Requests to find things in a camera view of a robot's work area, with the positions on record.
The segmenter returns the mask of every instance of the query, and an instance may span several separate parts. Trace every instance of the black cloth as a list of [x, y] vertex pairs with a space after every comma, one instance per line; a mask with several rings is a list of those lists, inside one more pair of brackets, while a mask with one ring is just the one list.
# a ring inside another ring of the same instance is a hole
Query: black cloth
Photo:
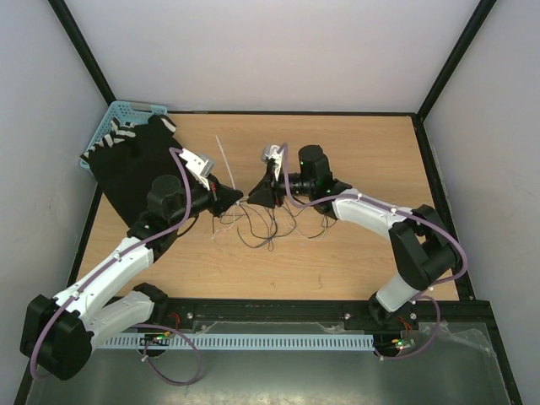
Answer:
[[[152, 182], [162, 175], [181, 178], [169, 148], [182, 146], [173, 138], [176, 126], [166, 116], [151, 116], [148, 124], [120, 125], [81, 158], [88, 162], [98, 186], [127, 226], [146, 210]], [[195, 180], [188, 172], [190, 184]]]

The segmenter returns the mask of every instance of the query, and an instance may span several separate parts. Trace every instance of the blue plastic basket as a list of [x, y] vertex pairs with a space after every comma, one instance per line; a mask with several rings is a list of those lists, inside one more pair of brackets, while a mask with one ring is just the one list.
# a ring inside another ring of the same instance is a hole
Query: blue plastic basket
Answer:
[[[109, 110], [100, 122], [100, 126], [96, 129], [92, 140], [88, 144], [86, 151], [90, 147], [100, 141], [107, 133], [111, 131], [111, 119], [116, 117], [123, 125], [126, 122], [135, 122], [136, 124], [146, 124], [149, 118], [154, 114], [167, 114], [167, 108], [162, 105], [132, 103], [129, 101], [114, 101], [109, 106]], [[90, 171], [90, 166], [81, 159], [81, 166]]]

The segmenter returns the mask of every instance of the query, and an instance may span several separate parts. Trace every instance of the black metal frame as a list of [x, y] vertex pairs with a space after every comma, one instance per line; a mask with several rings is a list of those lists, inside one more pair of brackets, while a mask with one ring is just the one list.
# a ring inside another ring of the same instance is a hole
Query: black metal frame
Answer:
[[[474, 36], [480, 30], [482, 23], [487, 18], [489, 11], [496, 0], [480, 0], [467, 26], [463, 30], [454, 49], [449, 55], [444, 67], [441, 69], [431, 90], [418, 113], [391, 113], [391, 112], [313, 112], [313, 111], [170, 111], [171, 113], [192, 114], [265, 114], [265, 115], [303, 115], [303, 116], [410, 116], [416, 133], [418, 148], [422, 155], [425, 172], [429, 182], [431, 195], [435, 208], [440, 214], [446, 228], [456, 237], [456, 229], [452, 222], [451, 211], [446, 199], [444, 187], [437, 169], [435, 158], [424, 128], [424, 120], [439, 98], [443, 88], [461, 61], [467, 48], [472, 43]], [[78, 28], [68, 6], [63, 0], [49, 0], [58, 19], [71, 39], [75, 49], [89, 70], [96, 86], [102, 93], [107, 104], [116, 98], [105, 76], [95, 60], [86, 40]], [[101, 190], [96, 189], [89, 215], [84, 226], [84, 232], [78, 247], [77, 256], [69, 276], [67, 285], [75, 282], [78, 270], [84, 257], [84, 252], [89, 240], [90, 231], [94, 223], [95, 215], [100, 204]], [[448, 322], [484, 322], [489, 331], [489, 337], [494, 351], [497, 353], [499, 366], [505, 380], [506, 390], [510, 400], [514, 404], [521, 403], [521, 397], [517, 390], [516, 382], [512, 375], [510, 364], [506, 357], [505, 349], [500, 338], [499, 330], [494, 319], [493, 312], [488, 301], [476, 300], [474, 290], [468, 274], [456, 281], [456, 289], [459, 301], [441, 301], [440, 309]], [[375, 335], [395, 333], [390, 327], [380, 329], [370, 323], [367, 316], [368, 301], [283, 301], [283, 300], [170, 300], [172, 308], [180, 314], [183, 327], [191, 327], [193, 321], [317, 321], [336, 322], [342, 321], [347, 329], [363, 330]], [[429, 302], [418, 302], [414, 308], [411, 305], [403, 309], [408, 315], [414, 311], [417, 319], [412, 321], [416, 325], [421, 321], [433, 321], [436, 313]], [[16, 404], [24, 404], [31, 387], [30, 371], [24, 373], [19, 387]]]

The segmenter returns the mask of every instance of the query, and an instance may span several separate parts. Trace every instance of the wooden table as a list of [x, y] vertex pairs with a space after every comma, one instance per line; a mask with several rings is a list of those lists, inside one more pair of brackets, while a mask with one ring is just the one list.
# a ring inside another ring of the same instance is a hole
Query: wooden table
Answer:
[[[289, 142], [289, 167], [298, 171], [298, 150], [320, 144], [335, 177], [367, 195], [416, 208], [433, 205], [411, 119], [407, 116], [275, 116], [173, 114], [183, 146], [215, 160], [213, 173], [230, 185], [215, 136], [219, 136], [236, 187], [247, 194], [262, 178], [266, 144]], [[266, 227], [252, 216], [254, 230]], [[277, 210], [280, 232], [290, 227]], [[298, 218], [305, 236], [321, 230], [321, 215], [306, 209]], [[201, 214], [192, 231], [175, 242], [152, 267], [133, 278], [120, 294], [141, 282], [156, 285], [170, 297], [275, 300], [367, 300], [396, 273], [390, 243], [358, 225], [338, 222], [324, 238], [307, 240], [297, 232], [275, 240], [273, 251], [251, 249], [259, 240], [244, 217], [229, 230]], [[127, 231], [102, 197], [79, 278], [111, 253]], [[437, 286], [433, 296], [457, 300], [454, 283]]]

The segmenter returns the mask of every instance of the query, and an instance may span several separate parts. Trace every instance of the white wall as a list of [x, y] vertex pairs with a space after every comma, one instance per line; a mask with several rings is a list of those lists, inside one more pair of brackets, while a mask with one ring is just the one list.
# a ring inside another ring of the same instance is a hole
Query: white wall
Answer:
[[67, 0], [116, 97], [417, 111], [478, 0]]
[[47, 2], [0, 13], [0, 403], [13, 403], [28, 359], [26, 306], [68, 280], [93, 177], [78, 167], [106, 104]]
[[481, 299], [538, 403], [540, 3], [497, 2], [426, 122]]

